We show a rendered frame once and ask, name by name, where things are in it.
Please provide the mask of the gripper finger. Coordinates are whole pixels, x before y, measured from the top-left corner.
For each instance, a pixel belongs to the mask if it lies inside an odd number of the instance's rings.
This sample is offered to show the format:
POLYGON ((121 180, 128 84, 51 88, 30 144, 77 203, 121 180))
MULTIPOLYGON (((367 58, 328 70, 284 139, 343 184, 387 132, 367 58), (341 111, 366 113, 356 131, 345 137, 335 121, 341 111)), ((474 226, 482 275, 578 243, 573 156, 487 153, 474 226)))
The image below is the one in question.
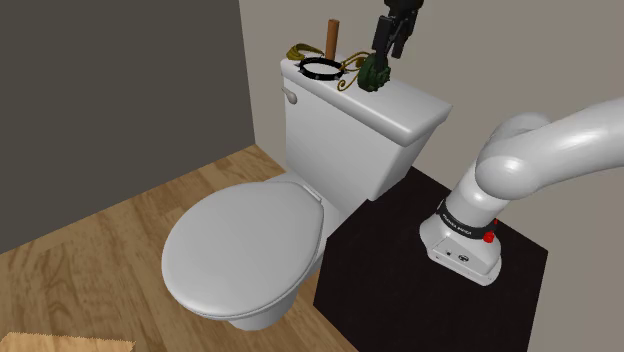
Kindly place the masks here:
POLYGON ((414 9, 398 17, 391 53, 393 58, 400 58, 402 56, 404 46, 409 37, 413 34, 417 15, 418 10, 414 9))
POLYGON ((394 20, 392 17, 380 16, 375 35, 373 39, 372 49, 375 51, 375 70, 381 72, 387 63, 388 45, 392 34, 394 20))

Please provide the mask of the dark green round object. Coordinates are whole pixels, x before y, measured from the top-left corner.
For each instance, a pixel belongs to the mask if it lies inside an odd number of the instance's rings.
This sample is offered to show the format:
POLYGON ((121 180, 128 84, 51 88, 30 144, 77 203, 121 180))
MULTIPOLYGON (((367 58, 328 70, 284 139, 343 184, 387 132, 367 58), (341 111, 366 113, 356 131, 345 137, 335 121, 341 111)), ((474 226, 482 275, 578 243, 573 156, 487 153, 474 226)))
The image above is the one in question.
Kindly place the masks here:
POLYGON ((389 81, 391 68, 386 57, 369 55, 359 69, 357 83, 366 92, 375 92, 389 81))

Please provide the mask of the brown cylinder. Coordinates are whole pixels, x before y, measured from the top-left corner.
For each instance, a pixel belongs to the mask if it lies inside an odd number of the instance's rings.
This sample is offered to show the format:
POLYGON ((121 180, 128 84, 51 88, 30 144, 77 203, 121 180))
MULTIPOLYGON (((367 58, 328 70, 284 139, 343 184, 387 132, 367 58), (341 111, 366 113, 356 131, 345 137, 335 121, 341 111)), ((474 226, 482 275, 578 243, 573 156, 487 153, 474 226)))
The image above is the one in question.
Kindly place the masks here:
POLYGON ((330 18, 328 20, 325 57, 329 60, 335 59, 339 25, 340 21, 337 19, 330 18))

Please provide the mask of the olive gold curled ribbon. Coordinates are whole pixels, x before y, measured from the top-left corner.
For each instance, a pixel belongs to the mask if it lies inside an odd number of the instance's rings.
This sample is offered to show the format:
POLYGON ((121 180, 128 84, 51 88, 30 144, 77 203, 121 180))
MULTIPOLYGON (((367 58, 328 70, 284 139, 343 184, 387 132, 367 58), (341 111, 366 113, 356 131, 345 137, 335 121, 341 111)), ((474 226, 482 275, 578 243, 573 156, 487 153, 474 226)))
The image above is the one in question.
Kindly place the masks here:
POLYGON ((325 55, 322 50, 314 46, 306 43, 297 43, 288 49, 286 58, 293 61, 301 61, 306 58, 306 53, 319 54, 321 57, 325 55))

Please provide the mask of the white toilet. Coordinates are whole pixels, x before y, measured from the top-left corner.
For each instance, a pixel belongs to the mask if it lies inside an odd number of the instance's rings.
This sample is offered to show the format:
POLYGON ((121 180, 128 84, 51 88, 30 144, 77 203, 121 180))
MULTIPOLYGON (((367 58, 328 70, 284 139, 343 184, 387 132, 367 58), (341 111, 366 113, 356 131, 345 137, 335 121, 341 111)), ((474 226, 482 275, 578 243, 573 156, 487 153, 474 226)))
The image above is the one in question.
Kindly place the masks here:
POLYGON ((338 91, 339 67, 283 59, 287 171, 218 190, 172 227, 162 278, 185 309, 242 330, 277 322, 328 238, 406 176, 451 111, 398 80, 338 91))

